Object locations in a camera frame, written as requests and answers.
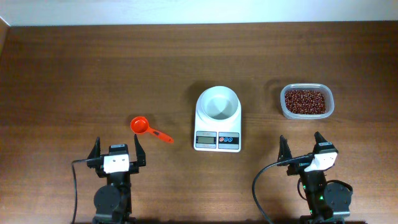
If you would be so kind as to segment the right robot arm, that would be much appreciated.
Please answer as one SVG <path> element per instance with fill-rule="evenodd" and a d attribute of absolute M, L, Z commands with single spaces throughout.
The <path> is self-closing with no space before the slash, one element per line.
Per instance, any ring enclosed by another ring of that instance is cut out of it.
<path fill-rule="evenodd" d="M 325 171 L 335 165 L 338 150 L 319 132 L 314 138 L 312 152 L 293 157 L 287 139 L 281 136 L 277 162 L 287 167 L 288 176 L 300 176 L 298 183 L 304 191 L 300 196 L 310 210 L 310 215 L 299 218 L 300 223 L 344 223 L 350 215 L 353 188 L 340 180 L 326 180 Z"/>

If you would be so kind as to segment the orange plastic measuring scoop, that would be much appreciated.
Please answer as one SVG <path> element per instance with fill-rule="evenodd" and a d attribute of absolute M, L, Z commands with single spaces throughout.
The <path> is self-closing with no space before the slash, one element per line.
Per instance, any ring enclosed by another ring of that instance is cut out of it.
<path fill-rule="evenodd" d="M 169 135 L 150 127 L 149 122 L 144 116 L 137 116 L 132 119 L 130 127 L 135 134 L 149 133 L 167 143 L 174 143 L 174 139 Z"/>

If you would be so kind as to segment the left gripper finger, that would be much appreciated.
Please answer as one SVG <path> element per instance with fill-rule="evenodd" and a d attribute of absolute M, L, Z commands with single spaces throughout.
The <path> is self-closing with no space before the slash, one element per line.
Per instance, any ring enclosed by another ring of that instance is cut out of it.
<path fill-rule="evenodd" d="M 134 144 L 136 149 L 137 164 L 139 167 L 144 167 L 146 166 L 146 154 L 139 142 L 137 134 L 134 135 Z"/>
<path fill-rule="evenodd" d="M 92 168 L 96 168 L 100 166 L 100 162 L 101 162 L 101 146 L 100 146 L 100 137 L 96 138 L 95 144 L 91 150 L 91 152 L 89 153 L 86 162 L 87 167 L 89 167 L 90 169 Z"/>

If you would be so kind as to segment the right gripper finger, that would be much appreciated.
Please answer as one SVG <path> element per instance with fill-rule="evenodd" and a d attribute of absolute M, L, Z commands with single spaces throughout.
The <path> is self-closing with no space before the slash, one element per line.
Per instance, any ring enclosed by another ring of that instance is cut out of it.
<path fill-rule="evenodd" d="M 321 135 L 319 131 L 314 134 L 315 142 L 317 145 L 322 146 L 326 143 L 326 139 Z"/>
<path fill-rule="evenodd" d="M 279 154 L 277 158 L 277 166 L 287 166 L 289 164 L 287 161 L 291 160 L 292 158 L 292 153 L 287 143 L 287 139 L 283 135 L 281 135 L 279 138 Z"/>

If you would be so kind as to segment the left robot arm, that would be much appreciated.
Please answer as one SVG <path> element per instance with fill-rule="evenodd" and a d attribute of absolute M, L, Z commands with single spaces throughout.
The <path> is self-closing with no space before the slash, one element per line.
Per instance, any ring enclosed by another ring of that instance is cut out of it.
<path fill-rule="evenodd" d="M 135 223 L 131 218 L 131 179 L 139 173 L 139 168 L 146 166 L 146 154 L 134 136 L 136 160 L 129 160 L 127 144 L 116 144 L 109 147 L 107 154 L 101 153 L 100 139 L 87 157 L 87 166 L 94 169 L 99 178 L 106 179 L 106 185 L 95 193 L 93 203 L 96 213 L 93 223 Z"/>

